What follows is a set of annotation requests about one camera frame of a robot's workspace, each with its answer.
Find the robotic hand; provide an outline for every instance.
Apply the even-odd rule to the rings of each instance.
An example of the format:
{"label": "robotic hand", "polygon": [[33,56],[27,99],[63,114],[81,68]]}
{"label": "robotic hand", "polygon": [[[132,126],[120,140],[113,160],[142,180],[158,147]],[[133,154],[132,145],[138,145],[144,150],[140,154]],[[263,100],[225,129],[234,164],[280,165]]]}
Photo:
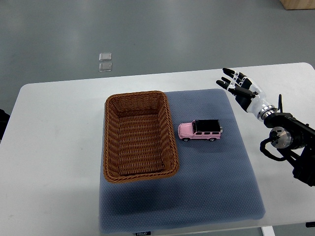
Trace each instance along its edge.
{"label": "robotic hand", "polygon": [[266,100],[266,94],[254,80],[231,69],[223,68],[223,72],[232,79],[222,77],[223,81],[218,80],[217,84],[235,95],[235,100],[244,111],[253,113],[260,121],[277,111],[277,108]]}
{"label": "robotic hand", "polygon": [[[260,143],[260,151],[276,161],[287,160],[293,167],[293,176],[298,180],[315,185],[315,130],[303,124],[290,113],[283,113],[281,94],[279,108],[266,100],[266,94],[250,78],[244,74],[224,68],[224,74],[232,79],[222,77],[217,84],[235,95],[235,100],[246,112],[253,113],[263,121],[267,128],[272,128],[269,138]],[[266,149],[271,143],[282,155],[278,158]],[[293,149],[304,148],[301,156]]]}

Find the white robotic hand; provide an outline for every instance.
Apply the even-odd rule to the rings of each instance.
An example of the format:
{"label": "white robotic hand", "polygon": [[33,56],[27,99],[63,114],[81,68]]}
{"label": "white robotic hand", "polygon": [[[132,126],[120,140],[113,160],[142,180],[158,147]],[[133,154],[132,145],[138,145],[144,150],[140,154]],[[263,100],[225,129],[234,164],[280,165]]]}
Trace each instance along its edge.
{"label": "white robotic hand", "polygon": [[235,100],[244,111],[253,113],[260,121],[277,111],[277,108],[266,100],[266,94],[254,80],[231,69],[223,68],[223,72],[231,79],[222,77],[222,81],[218,80],[217,84],[235,95]]}

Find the concrete floor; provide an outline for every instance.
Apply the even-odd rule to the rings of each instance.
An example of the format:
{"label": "concrete floor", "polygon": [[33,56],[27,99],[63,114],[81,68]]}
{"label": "concrete floor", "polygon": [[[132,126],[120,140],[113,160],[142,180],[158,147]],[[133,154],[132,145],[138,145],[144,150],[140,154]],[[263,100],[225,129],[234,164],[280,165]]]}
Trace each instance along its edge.
{"label": "concrete floor", "polygon": [[[314,42],[315,10],[286,11],[279,0],[0,0],[0,108],[10,114],[29,83],[291,62],[315,66]],[[98,71],[101,52],[112,53],[112,71]],[[276,236],[315,235],[304,224],[274,229]]]}

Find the toy car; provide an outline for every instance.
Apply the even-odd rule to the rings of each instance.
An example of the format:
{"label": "toy car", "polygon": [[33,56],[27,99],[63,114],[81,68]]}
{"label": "toy car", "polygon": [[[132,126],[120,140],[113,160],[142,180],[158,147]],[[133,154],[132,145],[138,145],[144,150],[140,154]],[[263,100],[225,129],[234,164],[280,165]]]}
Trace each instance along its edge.
{"label": "toy car", "polygon": [[223,128],[218,119],[195,119],[190,123],[182,123],[178,126],[178,136],[184,142],[191,139],[209,140],[211,142],[220,139]]}

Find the brown wicker basket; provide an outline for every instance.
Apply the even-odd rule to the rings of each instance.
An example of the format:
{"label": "brown wicker basket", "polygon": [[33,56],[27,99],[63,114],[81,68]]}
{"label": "brown wicker basket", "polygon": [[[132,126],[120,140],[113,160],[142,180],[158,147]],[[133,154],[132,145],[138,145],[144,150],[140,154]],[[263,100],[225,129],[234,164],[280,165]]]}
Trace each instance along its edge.
{"label": "brown wicker basket", "polygon": [[106,100],[103,166],[111,183],[176,174],[178,154],[165,93],[123,93]]}

